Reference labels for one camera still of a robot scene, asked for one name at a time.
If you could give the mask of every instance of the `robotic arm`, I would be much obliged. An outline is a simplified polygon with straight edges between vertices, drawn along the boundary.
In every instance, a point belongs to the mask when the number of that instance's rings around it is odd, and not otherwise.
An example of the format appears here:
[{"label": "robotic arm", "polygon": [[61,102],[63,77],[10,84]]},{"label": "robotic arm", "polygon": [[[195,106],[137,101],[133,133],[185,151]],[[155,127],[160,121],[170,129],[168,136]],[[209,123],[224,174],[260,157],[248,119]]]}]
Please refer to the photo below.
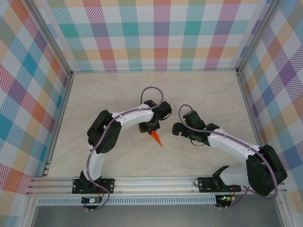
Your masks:
[{"label": "robotic arm", "polygon": [[222,191],[227,185],[250,186],[256,193],[262,196],[267,196],[273,191],[275,188],[274,181],[268,167],[259,156],[249,148],[254,148],[266,159],[274,172],[277,184],[282,183],[282,181],[287,178],[286,171],[271,146],[264,145],[263,147],[259,147],[231,137],[215,124],[210,123],[206,125],[194,110],[183,115],[183,119],[186,125],[193,129],[219,132],[224,136],[189,130],[182,123],[174,124],[172,130],[174,135],[181,135],[191,140],[204,143],[205,145],[224,150],[246,164],[246,169],[232,168],[229,166],[221,167],[213,174],[212,180],[208,182],[209,185],[207,187],[215,187],[218,191]]},{"label": "robotic arm", "polygon": [[[156,106],[156,104],[152,100],[148,100],[134,109],[147,109],[154,106]],[[101,177],[101,168],[106,153],[114,148],[121,131],[139,124],[141,133],[148,132],[151,134],[152,131],[160,128],[159,121],[166,119],[165,117],[171,113],[171,107],[164,101],[160,106],[151,110],[133,111],[123,116],[122,113],[124,112],[109,113],[107,110],[102,111],[87,132],[90,149],[92,149],[97,145],[109,122],[115,117],[120,116],[110,125],[104,139],[91,155],[89,175],[93,181]],[[81,172],[80,177],[85,181],[89,181],[85,169]]]}]

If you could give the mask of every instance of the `aluminum frame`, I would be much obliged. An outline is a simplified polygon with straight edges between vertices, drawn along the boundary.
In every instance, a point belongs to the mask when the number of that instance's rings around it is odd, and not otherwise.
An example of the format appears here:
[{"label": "aluminum frame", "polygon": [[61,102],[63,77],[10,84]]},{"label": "aluminum frame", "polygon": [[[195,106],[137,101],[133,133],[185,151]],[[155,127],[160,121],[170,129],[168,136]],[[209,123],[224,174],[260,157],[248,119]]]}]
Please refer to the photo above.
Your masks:
[{"label": "aluminum frame", "polygon": [[[33,216],[35,213],[36,206],[38,205],[39,198],[42,196],[51,196],[51,197],[71,197],[76,198],[79,195],[74,195],[71,193],[72,178],[48,178],[47,172],[51,163],[51,159],[53,156],[54,147],[59,135],[60,126],[63,120],[64,111],[67,105],[68,97],[71,91],[71,86],[73,82],[72,72],[70,67],[67,64],[60,48],[56,44],[55,40],[53,39],[47,25],[45,24],[44,20],[42,19],[38,9],[36,8],[35,4],[31,0],[23,0],[23,3],[27,7],[28,11],[33,16],[35,22],[38,24],[39,29],[45,36],[46,41],[49,43],[51,49],[53,50],[55,56],[57,57],[59,63],[64,68],[64,71],[70,76],[66,94],[63,100],[62,108],[58,117],[58,122],[55,126],[53,140],[50,146],[50,150],[48,152],[47,160],[45,163],[45,168],[42,170],[41,178],[33,178],[33,181],[28,189],[27,193],[27,212],[22,221],[21,226],[26,227],[30,226],[33,221]],[[239,82],[239,86],[243,95],[245,106],[248,110],[248,114],[250,117],[251,125],[254,130],[256,140],[258,145],[262,144],[262,140],[260,139],[255,120],[252,115],[252,110],[249,106],[247,94],[245,93],[245,89],[241,80],[241,70],[244,69],[246,64],[249,62],[249,59],[256,49],[260,39],[262,38],[263,34],[265,33],[271,19],[273,18],[276,10],[279,8],[282,0],[273,0],[271,6],[269,7],[266,16],[264,17],[263,21],[259,26],[259,30],[257,31],[253,42],[250,44],[246,54],[244,55],[239,70],[240,72],[237,73],[237,79]],[[111,197],[125,197],[125,196],[200,196],[200,195],[220,195],[224,193],[199,193],[197,187],[193,185],[193,181],[198,176],[184,176],[184,177],[115,177],[115,189],[114,193],[111,194]],[[282,183],[279,185],[279,194],[276,199],[280,213],[282,215],[282,219],[285,226],[288,227],[295,227],[297,225],[293,224],[291,220],[291,216],[289,213],[289,208],[287,206],[285,193],[287,193],[285,185]]]},{"label": "aluminum frame", "polygon": [[[219,69],[200,69],[200,70],[119,70],[120,72],[131,72],[131,73],[140,73],[140,72],[199,72],[199,71],[206,71],[206,72],[213,72],[213,71],[235,71],[235,68],[219,68]],[[102,71],[102,70],[95,70],[95,71],[73,71],[74,74],[91,74],[91,73],[117,73],[117,71]]]},{"label": "aluminum frame", "polygon": [[[44,196],[37,197],[37,206],[83,206],[82,196]],[[110,196],[107,206],[142,205],[214,205],[215,195],[146,195]]]}]

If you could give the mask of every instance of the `marble surface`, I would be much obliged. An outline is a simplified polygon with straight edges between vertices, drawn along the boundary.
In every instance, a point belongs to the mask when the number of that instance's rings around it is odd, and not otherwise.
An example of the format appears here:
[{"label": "marble surface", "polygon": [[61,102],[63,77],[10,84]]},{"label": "marble surface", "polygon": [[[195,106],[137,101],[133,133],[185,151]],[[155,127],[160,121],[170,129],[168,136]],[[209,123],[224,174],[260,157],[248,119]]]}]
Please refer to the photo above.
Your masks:
[{"label": "marble surface", "polygon": [[[140,133],[138,126],[123,131],[106,156],[104,177],[212,175],[223,165],[242,165],[224,151],[193,146],[189,139],[171,133],[179,122],[179,107],[190,104],[206,124],[212,122],[239,139],[256,143],[235,72],[89,73],[75,75],[48,176],[78,176],[88,157],[86,133],[98,114],[137,107],[148,86],[159,87],[172,106],[173,114],[157,130],[163,147]],[[160,95],[147,90],[143,100],[147,99],[158,102]]]}]

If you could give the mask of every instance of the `white arm segment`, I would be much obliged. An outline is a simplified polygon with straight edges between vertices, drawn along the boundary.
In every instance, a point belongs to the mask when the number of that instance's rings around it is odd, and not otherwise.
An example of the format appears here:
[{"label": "white arm segment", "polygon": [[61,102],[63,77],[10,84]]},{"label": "white arm segment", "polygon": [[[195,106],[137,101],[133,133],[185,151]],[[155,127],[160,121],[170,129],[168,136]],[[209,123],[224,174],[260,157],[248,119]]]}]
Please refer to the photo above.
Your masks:
[{"label": "white arm segment", "polygon": [[[134,109],[143,109],[143,108],[150,108],[147,104],[141,104],[137,108]],[[123,112],[119,113],[112,113],[113,117],[117,117],[118,115],[122,114]],[[152,119],[153,111],[152,110],[142,110],[142,111],[134,111],[131,113],[128,113],[124,116],[119,117],[116,119],[117,122],[121,123],[121,131],[139,124],[141,122],[149,122]]]},{"label": "white arm segment", "polygon": [[[138,106],[137,108],[134,108],[134,109],[138,109],[138,108],[139,109],[149,108],[149,106],[146,104],[141,104],[140,106]],[[123,112],[112,113],[112,116],[116,117],[118,115],[121,115],[122,113]],[[152,119],[152,117],[153,117],[152,110],[142,110],[142,111],[134,111],[134,112],[128,113],[124,116],[119,117],[118,119],[116,119],[116,121],[121,123],[121,131],[123,131],[123,130],[125,130],[133,125],[139,124],[141,122],[149,122]],[[93,181],[97,180],[101,176],[101,169],[102,169],[102,165],[103,165],[106,154],[107,153],[97,154],[96,151],[94,150],[94,152],[91,155],[91,158],[89,161],[89,175]],[[86,169],[83,170],[83,173],[84,173],[86,179],[89,180]]]},{"label": "white arm segment", "polygon": [[[225,135],[227,134],[222,129],[216,129],[214,130],[216,132],[223,133]],[[235,141],[228,139],[226,137],[222,137],[215,134],[210,134],[208,137],[208,142],[211,147],[219,148],[230,155],[234,156],[241,162],[245,163],[246,159],[249,155],[254,155],[255,152],[251,151],[250,149],[236,143]],[[255,150],[259,150],[259,146],[252,145],[249,143],[246,143],[248,146],[254,148]],[[228,167],[224,169],[221,174],[220,178],[223,181],[225,185],[242,185],[242,186],[249,186],[248,177],[247,177],[247,170],[246,168],[233,168]]]},{"label": "white arm segment", "polygon": [[[216,129],[214,131],[223,133],[225,135],[229,135],[222,129]],[[211,147],[221,149],[244,163],[249,155],[255,154],[255,152],[253,152],[252,150],[244,147],[243,145],[240,145],[239,143],[236,143],[233,140],[223,137],[223,136],[210,134],[210,136],[208,137],[208,142]],[[259,146],[257,146],[257,145],[252,145],[249,143],[246,143],[246,144],[256,150],[259,150]]]},{"label": "white arm segment", "polygon": [[[92,153],[92,155],[90,157],[90,161],[89,161],[89,175],[93,181],[100,178],[102,165],[103,165],[106,155],[107,155],[107,153],[106,154],[102,154],[102,153],[97,154],[95,150]],[[86,179],[89,180],[86,169],[83,170],[83,173],[84,173]]]}]

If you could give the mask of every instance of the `plaid wallpaper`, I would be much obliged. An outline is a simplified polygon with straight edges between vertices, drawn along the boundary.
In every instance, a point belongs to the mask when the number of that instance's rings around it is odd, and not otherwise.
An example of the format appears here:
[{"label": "plaid wallpaper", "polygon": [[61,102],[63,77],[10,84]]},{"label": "plaid wallpaper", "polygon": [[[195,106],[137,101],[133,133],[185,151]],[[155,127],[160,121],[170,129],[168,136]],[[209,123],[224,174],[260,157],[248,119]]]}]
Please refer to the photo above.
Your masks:
[{"label": "plaid wallpaper", "polygon": [[20,221],[67,81],[21,0],[0,0],[0,227]]},{"label": "plaid wallpaper", "polygon": [[239,67],[239,65],[240,65],[240,63],[242,61],[242,58],[243,58],[244,54],[246,53],[246,50],[247,50],[248,46],[250,45],[251,41],[253,40],[253,38],[255,36],[255,33],[258,30],[259,26],[260,26],[261,21],[263,20],[265,14],[267,13],[267,10],[268,10],[271,2],[272,2],[272,0],[266,0],[266,3],[264,4],[263,9],[262,9],[261,13],[258,16],[258,19],[257,19],[257,21],[256,21],[256,23],[255,23],[255,25],[254,25],[254,27],[252,29],[252,31],[250,32],[250,35],[249,35],[249,37],[248,37],[248,39],[247,39],[247,41],[245,43],[245,46],[242,49],[240,57],[237,60],[237,63],[236,63],[236,66],[235,66],[236,68]]},{"label": "plaid wallpaper", "polygon": [[303,224],[303,0],[284,0],[243,80],[264,143],[288,173],[293,219]]},{"label": "plaid wallpaper", "polygon": [[36,5],[74,70],[191,70],[234,68],[268,2],[36,0]]}]

